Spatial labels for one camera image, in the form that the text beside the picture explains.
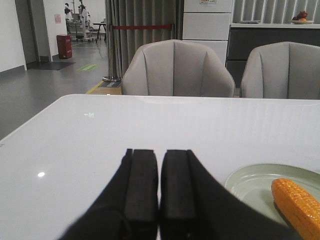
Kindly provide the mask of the left gripper black left claw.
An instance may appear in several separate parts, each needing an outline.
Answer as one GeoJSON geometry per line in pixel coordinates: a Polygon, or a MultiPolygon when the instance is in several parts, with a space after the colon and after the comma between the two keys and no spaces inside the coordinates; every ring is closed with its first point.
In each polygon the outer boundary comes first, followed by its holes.
{"type": "Polygon", "coordinates": [[[128,149],[100,195],[62,240],[155,240],[158,165],[152,150],[128,149]]]}

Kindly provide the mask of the left gripper black right claw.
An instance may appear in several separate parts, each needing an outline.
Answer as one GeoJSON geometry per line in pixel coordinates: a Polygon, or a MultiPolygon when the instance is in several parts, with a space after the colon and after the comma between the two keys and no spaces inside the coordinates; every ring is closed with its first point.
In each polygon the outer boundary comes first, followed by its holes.
{"type": "Polygon", "coordinates": [[[161,169],[163,240],[299,240],[225,189],[191,150],[168,150],[161,169]]]}

